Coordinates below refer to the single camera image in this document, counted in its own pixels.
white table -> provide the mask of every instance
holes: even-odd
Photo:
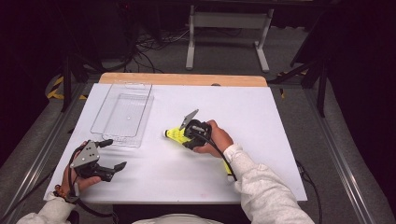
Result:
[[[95,84],[92,88],[47,192],[61,183],[64,167],[74,149],[83,141],[93,140],[90,129],[109,88],[110,84]],[[200,109],[196,119],[216,120],[255,162],[270,166],[298,201],[306,201],[304,186],[269,88],[153,85],[152,94],[154,102],[142,145],[139,148],[109,146],[99,149],[100,165],[112,168],[123,161],[127,164],[110,183],[101,182],[86,190],[81,195],[83,201],[239,203],[240,196],[234,192],[233,182],[227,179],[222,160],[196,154],[162,136],[164,130],[179,126],[184,116],[196,108]]]

white sleeve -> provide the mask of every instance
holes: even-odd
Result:
[[[66,224],[71,211],[76,207],[63,198],[55,197],[52,192],[47,195],[47,202],[38,214],[31,213],[22,217],[17,224]]]
[[[241,193],[242,209],[251,223],[314,223],[270,168],[254,163],[238,145],[228,147],[224,155],[238,179],[235,189]]]

metal stand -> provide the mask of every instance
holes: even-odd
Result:
[[[195,51],[194,28],[195,27],[222,27],[222,28],[242,28],[261,29],[259,41],[255,41],[254,46],[260,60],[260,65],[264,73],[270,71],[262,47],[265,37],[273,18],[274,10],[270,9],[267,14],[244,14],[244,13],[214,13],[195,12],[194,6],[190,9],[190,43],[187,52],[186,69],[192,70]]]

person's right hand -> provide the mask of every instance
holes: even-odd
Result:
[[[216,144],[221,152],[224,152],[227,147],[233,144],[233,139],[224,130],[219,128],[214,120],[207,122],[212,127],[212,141]],[[220,154],[210,145],[205,144],[203,147],[195,147],[193,149],[197,153],[210,153],[214,157],[221,157]]]

clear plastic container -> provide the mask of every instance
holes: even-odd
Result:
[[[118,81],[111,85],[91,127],[98,138],[113,145],[140,147],[154,101],[151,84]]]

